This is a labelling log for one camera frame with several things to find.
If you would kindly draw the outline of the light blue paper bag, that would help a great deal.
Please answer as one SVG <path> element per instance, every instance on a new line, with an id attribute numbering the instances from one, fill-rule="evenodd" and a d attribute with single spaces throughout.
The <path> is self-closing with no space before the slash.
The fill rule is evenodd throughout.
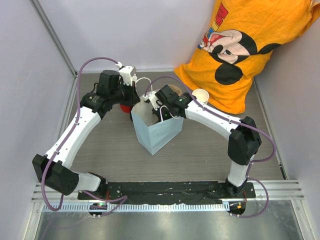
<path id="1" fill-rule="evenodd" d="M 158 91 L 151 85 L 148 92 Z M 131 110 L 131 118 L 138 142 L 151 154 L 154 155 L 170 140 L 182 131 L 184 119 L 168 119 L 159 122 L 159 119 L 152 113 L 153 106 L 143 100 Z"/>

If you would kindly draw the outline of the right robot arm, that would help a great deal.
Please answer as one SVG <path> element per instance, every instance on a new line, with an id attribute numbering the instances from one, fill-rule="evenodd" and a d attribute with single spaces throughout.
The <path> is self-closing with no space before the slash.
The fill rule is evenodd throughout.
<path id="1" fill-rule="evenodd" d="M 164 107 L 165 113 L 170 117 L 196 121 L 228 140 L 227 155 L 231 159 L 231 167 L 225 180 L 225 190 L 233 198 L 243 193 L 249 164 L 262 144 L 259 133 L 254 131 L 256 123 L 252 118 L 227 116 L 207 106 L 189 91 L 178 95 L 168 85 L 145 93 L 143 97 L 146 102 L 151 103 L 153 112 L 160 117 Z"/>

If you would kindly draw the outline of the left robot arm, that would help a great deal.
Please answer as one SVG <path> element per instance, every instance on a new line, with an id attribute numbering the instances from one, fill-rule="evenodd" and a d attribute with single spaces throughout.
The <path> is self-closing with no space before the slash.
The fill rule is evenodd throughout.
<path id="1" fill-rule="evenodd" d="M 114 105 L 133 107 L 140 102 L 136 91 L 136 69 L 124 66 L 120 70 L 104 70 L 94 90 L 79 102 L 77 113 L 69 126 L 45 155 L 37 154 L 33 160 L 36 176 L 42 187 L 49 187 L 64 196 L 73 191 L 89 191 L 100 200 L 107 192 L 106 180 L 93 173 L 71 170 L 77 152 L 89 133 Z"/>

